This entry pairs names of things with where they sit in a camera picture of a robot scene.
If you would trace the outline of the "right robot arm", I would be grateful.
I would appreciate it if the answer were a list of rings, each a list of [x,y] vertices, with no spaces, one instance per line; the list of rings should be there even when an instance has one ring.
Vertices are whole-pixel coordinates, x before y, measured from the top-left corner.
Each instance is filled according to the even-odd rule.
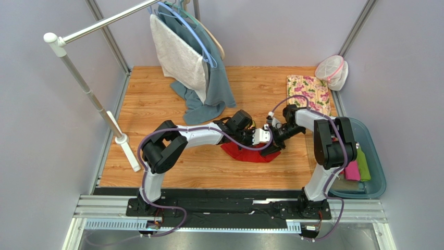
[[[326,209],[328,192],[334,179],[357,158],[351,122],[347,117],[331,117],[295,104],[287,105],[282,113],[286,122],[282,125],[272,123],[269,131],[273,140],[260,154],[266,156],[279,152],[286,147],[285,140],[311,131],[317,164],[296,206],[301,217],[310,218]]]

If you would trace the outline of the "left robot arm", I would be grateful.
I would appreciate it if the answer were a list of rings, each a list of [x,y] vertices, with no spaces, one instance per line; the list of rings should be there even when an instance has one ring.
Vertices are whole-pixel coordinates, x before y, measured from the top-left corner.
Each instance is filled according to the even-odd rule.
[[[186,149],[233,142],[239,148],[260,151],[259,144],[269,146],[271,140],[269,126],[256,127],[244,110],[199,126],[179,126],[171,120],[164,121],[139,144],[137,158],[144,168],[143,180],[137,197],[128,201],[126,215],[151,216],[166,208],[156,203],[162,195],[165,174]]]

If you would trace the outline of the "red paper napkin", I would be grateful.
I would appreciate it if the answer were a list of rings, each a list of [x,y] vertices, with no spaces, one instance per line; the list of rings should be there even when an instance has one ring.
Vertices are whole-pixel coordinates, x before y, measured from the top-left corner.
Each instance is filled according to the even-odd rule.
[[[269,163],[281,154],[281,152],[276,152],[262,156],[259,151],[251,151],[242,147],[239,148],[234,142],[222,144],[220,147],[231,158],[237,161],[250,163]]]

